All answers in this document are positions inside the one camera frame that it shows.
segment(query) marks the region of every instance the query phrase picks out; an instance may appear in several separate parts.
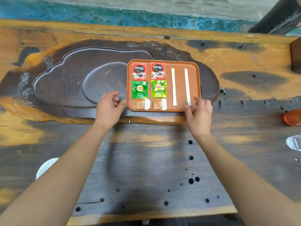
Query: blue painted wall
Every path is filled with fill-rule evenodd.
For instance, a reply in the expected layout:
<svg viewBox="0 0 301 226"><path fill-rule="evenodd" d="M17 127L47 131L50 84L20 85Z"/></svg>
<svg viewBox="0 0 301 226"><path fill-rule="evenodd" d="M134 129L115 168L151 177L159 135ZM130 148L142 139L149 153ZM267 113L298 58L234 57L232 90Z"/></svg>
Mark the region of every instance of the blue painted wall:
<svg viewBox="0 0 301 226"><path fill-rule="evenodd" d="M243 24L255 24L255 22L245 20L181 16L28 0L0 0L0 18L226 32L239 32Z"/></svg>

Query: white paper stick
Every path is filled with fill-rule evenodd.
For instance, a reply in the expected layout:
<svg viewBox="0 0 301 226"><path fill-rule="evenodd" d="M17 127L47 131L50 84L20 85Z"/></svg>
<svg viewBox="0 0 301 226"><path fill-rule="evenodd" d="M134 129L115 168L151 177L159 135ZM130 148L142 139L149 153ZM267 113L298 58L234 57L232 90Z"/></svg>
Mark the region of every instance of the white paper stick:
<svg viewBox="0 0 301 226"><path fill-rule="evenodd" d="M188 81L188 70L184 68L185 72L185 84L186 84L186 96L187 96L187 104L191 106L191 101L190 101L190 90L189 90L189 81Z"/></svg>
<svg viewBox="0 0 301 226"><path fill-rule="evenodd" d="M172 79L173 106L176 106L177 96L175 95L175 68L171 68L171 79Z"/></svg>

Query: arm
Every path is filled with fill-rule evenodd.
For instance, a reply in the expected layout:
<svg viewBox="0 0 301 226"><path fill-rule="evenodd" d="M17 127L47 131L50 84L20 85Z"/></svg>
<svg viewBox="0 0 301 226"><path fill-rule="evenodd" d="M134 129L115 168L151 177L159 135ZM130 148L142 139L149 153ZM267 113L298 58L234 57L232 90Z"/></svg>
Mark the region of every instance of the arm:
<svg viewBox="0 0 301 226"><path fill-rule="evenodd" d="M100 144L125 108L118 91L103 95L91 128L0 216L0 225L66 225L90 173Z"/></svg>
<svg viewBox="0 0 301 226"><path fill-rule="evenodd" d="M195 98L187 125L247 226L300 225L301 208L218 144L210 134L211 101Z"/></svg>

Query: left hand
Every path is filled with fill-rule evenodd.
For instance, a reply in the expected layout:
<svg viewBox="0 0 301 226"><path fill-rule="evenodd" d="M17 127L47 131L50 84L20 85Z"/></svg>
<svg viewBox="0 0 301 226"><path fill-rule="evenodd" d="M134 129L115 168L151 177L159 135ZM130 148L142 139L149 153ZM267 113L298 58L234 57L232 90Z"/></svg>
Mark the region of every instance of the left hand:
<svg viewBox="0 0 301 226"><path fill-rule="evenodd" d="M110 130L119 120L122 111L126 107L126 102L118 103L117 95L119 91L111 91L104 94L97 103L95 124L101 125L105 131Z"/></svg>

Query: nescafe logo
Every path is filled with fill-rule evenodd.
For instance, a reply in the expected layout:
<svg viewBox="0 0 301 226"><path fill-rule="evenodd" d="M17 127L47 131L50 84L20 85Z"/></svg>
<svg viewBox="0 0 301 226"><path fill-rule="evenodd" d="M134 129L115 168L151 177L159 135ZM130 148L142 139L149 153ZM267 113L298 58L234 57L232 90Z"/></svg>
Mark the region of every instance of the nescafe logo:
<svg viewBox="0 0 301 226"><path fill-rule="evenodd" d="M134 67L134 72L135 73L140 73L140 72L144 72L144 67L141 65L137 65Z"/></svg>
<svg viewBox="0 0 301 226"><path fill-rule="evenodd" d="M160 64L155 64L153 66L153 71L160 71L160 70L163 70L163 67L160 65Z"/></svg>

